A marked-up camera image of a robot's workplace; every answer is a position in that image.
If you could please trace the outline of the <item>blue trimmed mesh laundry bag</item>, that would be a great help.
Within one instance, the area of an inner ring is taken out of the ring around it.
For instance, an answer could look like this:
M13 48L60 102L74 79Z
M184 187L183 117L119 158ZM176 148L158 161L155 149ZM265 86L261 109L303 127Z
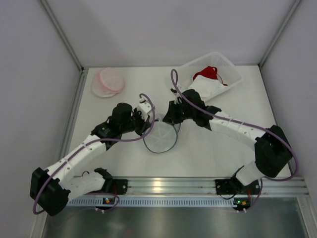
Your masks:
M163 122L163 114L157 114L151 132L143 138L145 147L152 153L170 151L177 143L181 124L169 125Z

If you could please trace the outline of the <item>pink trimmed mesh laundry bag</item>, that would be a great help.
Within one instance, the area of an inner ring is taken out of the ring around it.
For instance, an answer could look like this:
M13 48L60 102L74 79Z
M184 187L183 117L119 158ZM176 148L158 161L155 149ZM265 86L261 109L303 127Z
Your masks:
M92 81L92 92L101 98L112 97L125 87L125 81L117 68L106 67L99 70Z

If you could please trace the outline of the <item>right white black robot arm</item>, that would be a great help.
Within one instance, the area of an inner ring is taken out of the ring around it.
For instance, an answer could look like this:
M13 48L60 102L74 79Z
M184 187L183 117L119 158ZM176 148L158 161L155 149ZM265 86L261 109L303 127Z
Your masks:
M230 177L237 188L262 178L291 178L292 148L274 124L263 127L235 119L206 105L193 89L168 102L163 122L181 124L178 169L187 176Z

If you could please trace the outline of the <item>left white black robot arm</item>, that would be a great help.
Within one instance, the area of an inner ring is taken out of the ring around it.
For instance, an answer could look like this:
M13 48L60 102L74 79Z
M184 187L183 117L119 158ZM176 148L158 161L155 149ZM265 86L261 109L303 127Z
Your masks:
M108 151L115 143L123 142L122 136L135 132L142 139L154 125L154 106L146 101L133 108L130 104L119 103L106 121L97 125L86 139L72 152L46 169L37 168L31 176L30 196L36 208L50 216L60 213L69 201L90 192L113 192L113 177L102 168L84 176L78 173L94 158Z

